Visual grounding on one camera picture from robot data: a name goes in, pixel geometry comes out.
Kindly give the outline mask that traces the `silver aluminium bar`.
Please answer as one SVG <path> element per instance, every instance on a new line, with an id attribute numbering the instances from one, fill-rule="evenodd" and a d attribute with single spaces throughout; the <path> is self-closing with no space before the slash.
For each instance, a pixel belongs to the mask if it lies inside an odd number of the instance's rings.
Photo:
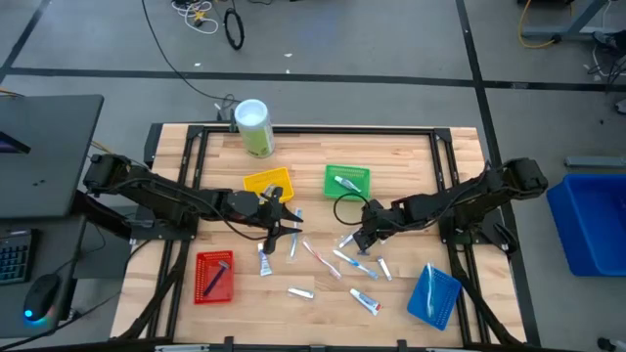
<path id="1" fill-rule="evenodd" d="M 155 346 L 154 352 L 210 352 L 209 344 L 171 344 Z"/>

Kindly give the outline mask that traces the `black monitor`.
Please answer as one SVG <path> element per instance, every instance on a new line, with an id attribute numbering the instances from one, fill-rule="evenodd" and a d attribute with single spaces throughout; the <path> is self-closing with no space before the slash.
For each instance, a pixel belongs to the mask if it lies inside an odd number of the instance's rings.
<path id="1" fill-rule="evenodd" d="M 0 154 L 28 154 L 31 147 L 0 131 Z"/>

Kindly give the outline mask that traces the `bagged blue white toothbrush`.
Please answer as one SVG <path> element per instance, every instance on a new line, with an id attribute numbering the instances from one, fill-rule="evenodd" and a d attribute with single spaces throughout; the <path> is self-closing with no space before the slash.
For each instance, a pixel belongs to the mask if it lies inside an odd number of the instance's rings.
<path id="1" fill-rule="evenodd" d="M 378 274 L 375 271 L 365 267 L 359 261 L 357 261 L 357 260 L 355 260 L 355 259 L 353 259 L 353 258 L 351 258 L 351 257 L 349 257 L 347 255 L 345 255 L 340 250 L 334 249 L 333 253 L 334 253 L 335 256 L 337 256 L 338 258 L 344 260 L 345 262 L 347 262 L 351 266 L 353 266 L 353 267 L 363 271 L 371 279 L 376 280 L 379 277 Z"/>
<path id="2" fill-rule="evenodd" d="M 301 208 L 297 208 L 295 210 L 295 215 L 298 217 L 302 217 L 302 209 Z M 299 225 L 300 223 L 298 222 L 294 222 L 293 225 L 296 229 L 299 229 Z M 292 263 L 295 261 L 295 257 L 296 257 L 296 248 L 297 248 L 297 243 L 298 243 L 298 234 L 299 233 L 293 233 L 291 234 L 291 244 L 290 244 L 290 250 L 289 250 L 289 254 L 287 257 L 287 262 L 288 263 Z"/>

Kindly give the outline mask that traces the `red white toothpaste tube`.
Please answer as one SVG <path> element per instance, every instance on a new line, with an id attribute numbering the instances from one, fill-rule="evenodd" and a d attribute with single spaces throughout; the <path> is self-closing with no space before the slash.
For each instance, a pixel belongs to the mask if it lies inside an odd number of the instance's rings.
<path id="1" fill-rule="evenodd" d="M 371 298 L 370 296 L 366 295 L 356 288 L 352 288 L 349 292 L 373 316 L 376 316 L 379 313 L 381 305 L 378 301 L 374 300 L 374 298 Z"/>

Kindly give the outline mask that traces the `black backlit keyboard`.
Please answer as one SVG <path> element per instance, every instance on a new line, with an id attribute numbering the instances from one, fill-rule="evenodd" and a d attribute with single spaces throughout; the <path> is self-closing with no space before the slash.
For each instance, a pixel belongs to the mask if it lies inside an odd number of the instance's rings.
<path id="1" fill-rule="evenodd" d="M 27 282 L 32 232 L 20 230 L 0 236 L 0 286 Z"/>

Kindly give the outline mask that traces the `purple white toothpaste tube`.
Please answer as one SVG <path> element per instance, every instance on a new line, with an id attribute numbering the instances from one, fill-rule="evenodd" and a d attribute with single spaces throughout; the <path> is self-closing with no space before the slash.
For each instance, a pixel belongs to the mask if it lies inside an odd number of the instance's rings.
<path id="1" fill-rule="evenodd" d="M 361 193 L 361 189 L 346 178 L 343 178 L 341 176 L 335 176 L 335 181 L 342 185 L 344 188 L 350 190 L 351 192 Z"/>

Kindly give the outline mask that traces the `black desk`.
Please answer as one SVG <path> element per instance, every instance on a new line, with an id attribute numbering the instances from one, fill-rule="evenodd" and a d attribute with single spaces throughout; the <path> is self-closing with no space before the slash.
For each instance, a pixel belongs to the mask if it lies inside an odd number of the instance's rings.
<path id="1" fill-rule="evenodd" d="M 86 227 L 71 206 L 103 102 L 101 95 L 0 98 L 0 134 L 29 148 L 26 154 L 0 152 L 0 242 L 24 230 L 34 241 L 29 279 L 0 285 L 0 338 L 52 330 L 68 308 Z M 58 276 L 58 290 L 48 312 L 31 321 L 25 297 L 47 274 Z"/>

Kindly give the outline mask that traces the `yellow plastic basket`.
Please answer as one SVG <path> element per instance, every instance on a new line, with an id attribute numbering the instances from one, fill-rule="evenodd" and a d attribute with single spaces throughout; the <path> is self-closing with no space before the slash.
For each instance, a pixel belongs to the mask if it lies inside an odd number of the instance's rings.
<path id="1" fill-rule="evenodd" d="M 274 189 L 281 188 L 283 193 L 280 202 L 289 201 L 294 197 L 291 177 L 286 167 L 245 176 L 244 187 L 246 191 L 255 192 L 258 195 L 266 193 L 271 187 Z"/>

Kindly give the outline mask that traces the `bagged red white toothbrush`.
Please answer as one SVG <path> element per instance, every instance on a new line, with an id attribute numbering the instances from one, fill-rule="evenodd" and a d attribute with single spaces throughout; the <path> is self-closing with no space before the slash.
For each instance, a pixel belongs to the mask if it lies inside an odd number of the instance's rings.
<path id="1" fill-rule="evenodd" d="M 302 241 L 303 246 L 307 249 L 307 251 L 309 253 L 311 253 L 319 262 L 321 262 L 322 264 L 324 264 L 326 267 L 329 268 L 330 274 L 337 280 L 340 280 L 342 278 L 342 275 L 340 273 L 340 271 L 333 265 L 331 264 L 329 261 L 327 261 L 321 254 L 319 251 L 315 250 L 314 247 L 312 246 L 311 242 L 308 239 L 303 239 Z"/>

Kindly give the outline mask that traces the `black computer mouse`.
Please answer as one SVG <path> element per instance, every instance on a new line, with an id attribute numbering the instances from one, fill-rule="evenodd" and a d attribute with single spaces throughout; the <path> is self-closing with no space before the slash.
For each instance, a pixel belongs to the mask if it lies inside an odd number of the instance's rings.
<path id="1" fill-rule="evenodd" d="M 46 274 L 34 281 L 23 301 L 23 316 L 31 322 L 39 321 L 51 309 L 60 286 L 58 274 Z"/>

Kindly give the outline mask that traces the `green plastic basket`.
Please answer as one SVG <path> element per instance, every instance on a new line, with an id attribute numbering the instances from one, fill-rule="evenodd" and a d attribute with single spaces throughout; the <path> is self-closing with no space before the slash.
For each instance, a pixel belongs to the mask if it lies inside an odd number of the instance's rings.
<path id="1" fill-rule="evenodd" d="M 351 192 L 335 181 L 335 176 L 341 176 L 350 180 L 358 188 L 361 193 Z M 371 197 L 371 172 L 368 168 L 327 164 L 324 174 L 323 195 L 326 198 L 339 198 L 347 195 L 347 200 L 358 200 L 358 195 L 365 199 Z"/>

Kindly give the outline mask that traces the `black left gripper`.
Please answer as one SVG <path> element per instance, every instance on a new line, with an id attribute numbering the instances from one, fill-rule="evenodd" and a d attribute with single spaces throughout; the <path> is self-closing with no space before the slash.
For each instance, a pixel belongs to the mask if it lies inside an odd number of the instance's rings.
<path id="1" fill-rule="evenodd" d="M 249 191 L 227 193 L 223 200 L 223 216 L 227 221 L 248 226 L 274 226 L 280 220 L 302 222 L 300 216 L 292 213 L 280 202 L 282 195 L 283 188 L 279 186 L 272 193 L 262 193 L 260 196 Z M 280 237 L 300 232 L 301 230 L 297 228 L 275 226 L 268 231 L 268 236 L 263 243 L 263 252 L 272 254 Z"/>

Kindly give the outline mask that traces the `grey stand base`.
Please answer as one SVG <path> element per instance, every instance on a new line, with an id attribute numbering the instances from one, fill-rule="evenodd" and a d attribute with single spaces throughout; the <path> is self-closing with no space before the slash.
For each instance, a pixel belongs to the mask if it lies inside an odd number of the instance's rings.
<path id="1" fill-rule="evenodd" d="M 579 10 L 575 10 L 573 17 L 569 23 L 563 25 L 548 25 L 548 26 L 524 26 L 524 18 L 528 7 L 532 0 L 528 0 L 522 11 L 520 22 L 518 25 L 518 34 L 521 38 L 547 38 L 553 39 L 554 37 L 560 40 L 576 39 L 584 40 L 590 39 L 594 32 L 599 31 L 614 31 L 614 28 L 610 28 L 604 25 L 604 21 L 601 21 L 600 26 L 591 26 L 589 22 L 596 16 L 596 14 L 608 7 L 608 3 L 611 0 L 574 0 L 581 1 L 582 6 Z"/>

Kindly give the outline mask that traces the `blue plastic bin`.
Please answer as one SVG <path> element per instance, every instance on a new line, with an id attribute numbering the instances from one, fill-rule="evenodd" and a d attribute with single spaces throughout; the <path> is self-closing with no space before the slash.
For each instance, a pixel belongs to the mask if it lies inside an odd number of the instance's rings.
<path id="1" fill-rule="evenodd" d="M 626 175 L 568 174 L 547 199 L 573 275 L 626 277 Z"/>

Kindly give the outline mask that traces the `dark blue disposable razor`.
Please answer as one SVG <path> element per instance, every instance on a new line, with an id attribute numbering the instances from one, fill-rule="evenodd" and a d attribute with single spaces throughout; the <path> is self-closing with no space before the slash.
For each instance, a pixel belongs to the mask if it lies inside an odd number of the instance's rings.
<path id="1" fill-rule="evenodd" d="M 227 270 L 230 269 L 230 264 L 226 261 L 220 260 L 218 264 L 219 264 L 219 269 L 217 273 L 215 274 L 215 276 L 213 277 L 213 279 L 208 284 L 208 286 L 206 287 L 206 289 L 203 291 L 202 293 L 203 296 L 208 296 L 211 293 L 211 291 L 215 288 L 215 286 L 217 285 L 217 283 L 219 282 L 223 274 Z"/>

